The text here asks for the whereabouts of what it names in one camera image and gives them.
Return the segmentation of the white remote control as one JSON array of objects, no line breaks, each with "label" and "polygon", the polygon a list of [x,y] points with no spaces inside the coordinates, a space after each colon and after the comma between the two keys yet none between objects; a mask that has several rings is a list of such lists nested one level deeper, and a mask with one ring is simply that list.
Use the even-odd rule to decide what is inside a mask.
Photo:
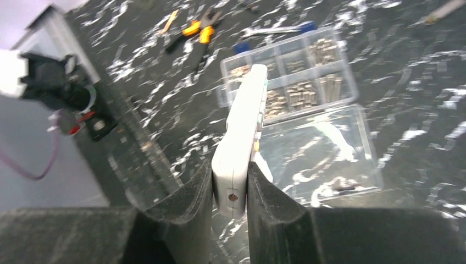
[{"label": "white remote control", "polygon": [[221,215],[245,213],[248,166],[259,150],[267,99],[268,68],[254,64],[236,91],[211,167],[214,197]]}]

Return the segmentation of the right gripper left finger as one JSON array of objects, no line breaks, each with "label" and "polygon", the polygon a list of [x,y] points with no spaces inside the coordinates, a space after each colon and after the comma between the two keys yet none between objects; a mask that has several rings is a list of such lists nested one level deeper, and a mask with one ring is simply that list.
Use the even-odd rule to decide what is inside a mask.
[{"label": "right gripper left finger", "polygon": [[22,208],[1,214],[1,263],[208,263],[212,169],[134,207]]}]

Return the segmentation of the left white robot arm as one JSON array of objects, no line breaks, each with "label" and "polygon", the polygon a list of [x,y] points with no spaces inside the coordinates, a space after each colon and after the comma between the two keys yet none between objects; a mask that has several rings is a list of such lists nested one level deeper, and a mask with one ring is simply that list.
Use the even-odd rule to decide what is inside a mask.
[{"label": "left white robot arm", "polygon": [[18,50],[1,50],[1,95],[38,101],[51,110],[81,115],[93,141],[116,126],[105,100],[76,55],[62,59]]}]

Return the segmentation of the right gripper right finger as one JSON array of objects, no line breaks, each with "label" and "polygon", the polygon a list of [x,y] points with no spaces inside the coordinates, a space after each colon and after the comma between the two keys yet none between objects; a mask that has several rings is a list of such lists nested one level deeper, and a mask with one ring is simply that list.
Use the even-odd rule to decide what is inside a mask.
[{"label": "right gripper right finger", "polygon": [[465,263],[453,221],[407,208],[308,208],[248,167],[252,263]]}]

